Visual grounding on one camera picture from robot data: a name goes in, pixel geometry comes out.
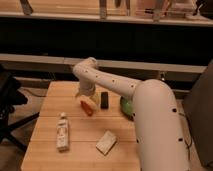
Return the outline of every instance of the white sponge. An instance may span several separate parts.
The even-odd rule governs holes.
[[[110,151],[112,146],[116,143],[116,136],[110,131],[106,131],[103,137],[96,144],[96,148],[100,150],[104,155]]]

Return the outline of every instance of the orange object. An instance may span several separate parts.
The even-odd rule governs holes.
[[[92,108],[83,100],[81,100],[81,107],[88,116],[92,116],[93,114]]]

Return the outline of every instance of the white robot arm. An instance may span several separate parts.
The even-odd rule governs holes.
[[[141,170],[190,171],[176,99],[164,82],[101,72],[95,58],[76,64],[73,73],[80,94],[93,95],[99,84],[132,100]]]

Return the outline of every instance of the green ball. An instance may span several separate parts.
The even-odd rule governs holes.
[[[120,107],[122,113],[130,120],[133,120],[133,107],[130,100],[125,99],[124,97],[120,98]]]

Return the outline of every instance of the small bottle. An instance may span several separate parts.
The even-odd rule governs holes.
[[[69,149],[69,124],[66,113],[61,113],[57,125],[57,141],[56,146],[59,151]]]

